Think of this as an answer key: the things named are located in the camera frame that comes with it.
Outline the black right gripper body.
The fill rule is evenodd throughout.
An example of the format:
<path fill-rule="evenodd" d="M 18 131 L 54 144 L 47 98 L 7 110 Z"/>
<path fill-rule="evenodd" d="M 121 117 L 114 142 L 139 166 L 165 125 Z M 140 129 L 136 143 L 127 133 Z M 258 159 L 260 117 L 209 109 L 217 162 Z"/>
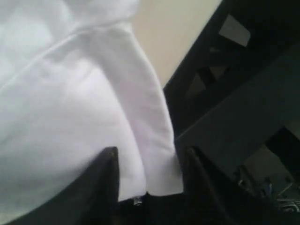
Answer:
<path fill-rule="evenodd" d="M 196 148 L 276 225 L 299 224 L 300 140 L 287 128 L 300 126 L 299 1 L 221 1 L 164 94 L 181 169 Z M 185 192 L 168 197 L 163 223 L 193 225 L 188 210 Z"/>

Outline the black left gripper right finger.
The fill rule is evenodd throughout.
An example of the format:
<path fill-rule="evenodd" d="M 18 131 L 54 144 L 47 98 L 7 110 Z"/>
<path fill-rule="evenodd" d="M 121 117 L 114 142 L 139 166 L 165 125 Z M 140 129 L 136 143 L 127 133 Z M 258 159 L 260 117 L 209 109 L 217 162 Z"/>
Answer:
<path fill-rule="evenodd" d="M 184 192 L 192 224 L 275 225 L 277 212 L 227 178 L 198 149 L 182 152 Z"/>

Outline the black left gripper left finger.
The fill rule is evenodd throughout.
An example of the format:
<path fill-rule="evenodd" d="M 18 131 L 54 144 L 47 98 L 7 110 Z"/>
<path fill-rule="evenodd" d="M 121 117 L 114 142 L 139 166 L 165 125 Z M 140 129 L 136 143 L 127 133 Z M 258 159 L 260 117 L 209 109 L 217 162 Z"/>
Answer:
<path fill-rule="evenodd" d="M 105 148 L 74 182 L 15 225 L 112 225 L 119 196 L 116 147 Z"/>

